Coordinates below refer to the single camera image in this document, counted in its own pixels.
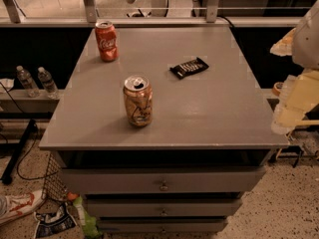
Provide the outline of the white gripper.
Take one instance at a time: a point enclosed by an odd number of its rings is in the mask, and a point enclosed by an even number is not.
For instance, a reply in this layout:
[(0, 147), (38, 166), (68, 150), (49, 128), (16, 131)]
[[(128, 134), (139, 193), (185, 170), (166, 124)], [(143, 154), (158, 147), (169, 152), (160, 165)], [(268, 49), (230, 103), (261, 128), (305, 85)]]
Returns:
[(271, 129), (287, 134), (297, 126), (319, 125), (319, 119), (305, 119), (319, 105), (319, 0), (290, 30), (270, 48), (276, 56), (291, 56), (305, 69), (298, 77), (289, 75), (283, 83), (279, 104), (275, 107)]

